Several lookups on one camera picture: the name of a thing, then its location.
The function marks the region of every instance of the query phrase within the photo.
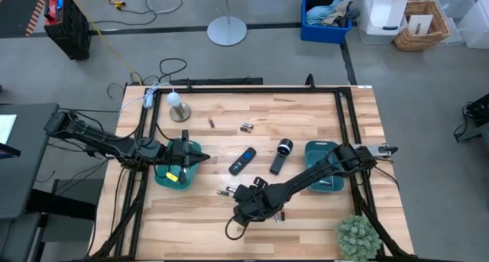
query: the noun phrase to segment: concrete floor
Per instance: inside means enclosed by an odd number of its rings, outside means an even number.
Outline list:
[[[298,22],[300,1],[231,0],[231,6],[247,23]],[[80,2],[95,20],[141,22],[110,8],[106,0]],[[142,0],[126,2],[142,7]],[[223,14],[222,0],[184,2],[179,11],[160,16],[145,27],[202,26]],[[101,27],[126,28],[117,24]],[[40,24],[36,31],[42,31]],[[348,84],[339,46],[302,42],[299,29],[250,30],[234,47],[210,43],[205,32],[107,39],[142,76],[158,74],[157,64],[163,58],[181,57],[189,66],[174,79],[262,76],[266,84],[302,84],[307,73],[312,73],[317,83]],[[461,122],[461,107],[487,94],[489,51],[436,47],[423,53],[403,53],[394,45],[361,44],[356,28],[348,33],[347,42],[358,84],[374,87],[387,140],[400,148],[394,168],[416,254],[487,260],[487,147],[477,140],[457,144],[452,132]],[[128,81],[128,71],[98,37],[92,39],[91,57],[85,62],[69,61],[45,37],[0,40],[0,55],[0,83],[7,89],[0,102],[58,102],[63,107],[113,110],[121,106],[117,90],[110,100],[105,87]],[[106,129],[114,130],[115,115],[91,115]],[[48,149],[39,179],[52,170],[56,170],[56,178],[68,179],[95,163],[83,154]],[[101,170],[94,178],[103,176]],[[50,188],[52,184],[37,186]],[[49,260],[79,258],[85,249],[86,242],[55,244],[47,248],[47,256]]]

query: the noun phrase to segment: wooden tabletop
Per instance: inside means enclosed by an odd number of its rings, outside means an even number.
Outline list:
[[[363,143],[385,143],[373,89],[352,87],[351,90]],[[142,87],[128,87],[123,105],[143,93]],[[171,121],[169,105],[162,102],[158,123],[168,137],[179,137],[182,129],[189,129],[190,139],[200,143],[202,152],[209,154],[211,159],[200,164],[193,185],[183,192],[157,185],[154,173],[150,171],[137,259],[341,258],[335,226],[354,214],[348,180],[345,180],[345,188],[341,192],[315,193],[304,189],[284,206],[285,222],[276,223],[269,219],[263,223],[251,223],[245,236],[238,241],[228,240],[224,233],[225,224],[233,216],[232,208],[236,203],[232,197],[216,195],[217,189],[224,190],[226,186],[240,183],[250,185],[256,176],[269,183],[281,183],[303,172],[306,169],[304,147],[308,141],[341,143],[333,94],[182,94],[181,99],[192,109],[190,119],[184,123]],[[349,123],[346,100],[343,107]],[[116,134],[122,136],[131,133],[138,125],[140,113],[141,101],[125,108]],[[148,113],[146,133],[151,110]],[[214,121],[214,129],[210,128],[208,117]],[[243,121],[254,125],[250,134],[239,131]],[[348,131],[352,141],[350,125]],[[269,168],[279,141],[285,137],[293,141],[293,152],[280,175],[274,176],[269,173]],[[156,139],[163,144],[167,142],[158,133]],[[238,176],[231,176],[229,166],[248,147],[257,151],[256,157]],[[393,175],[389,163],[379,163],[379,167]],[[117,161],[108,165],[92,253],[101,247],[110,234],[115,188],[120,172]],[[117,194],[115,223],[118,223],[121,214],[127,178],[126,170]],[[381,223],[402,249],[412,253],[396,185],[376,170],[372,170],[371,184]],[[126,230],[123,254],[128,253],[131,227],[132,222]],[[235,223],[229,228],[231,236],[238,235],[241,230]]]

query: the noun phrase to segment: blue storage bin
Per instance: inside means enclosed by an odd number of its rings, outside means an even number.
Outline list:
[[[300,22],[300,39],[307,41],[326,42],[331,44],[342,44],[345,35],[351,30],[351,21],[347,27],[318,26],[306,24],[306,3],[303,0],[302,15]]]

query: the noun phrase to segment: black remote control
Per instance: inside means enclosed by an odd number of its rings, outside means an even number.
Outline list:
[[[257,151],[253,147],[249,147],[230,167],[229,172],[232,175],[238,175],[248,163],[250,163],[251,159],[253,159],[254,155],[257,154]]]

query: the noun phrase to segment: green plant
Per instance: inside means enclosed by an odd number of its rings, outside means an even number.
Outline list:
[[[337,240],[342,256],[355,262],[375,258],[382,240],[368,219],[352,215],[336,226]]]

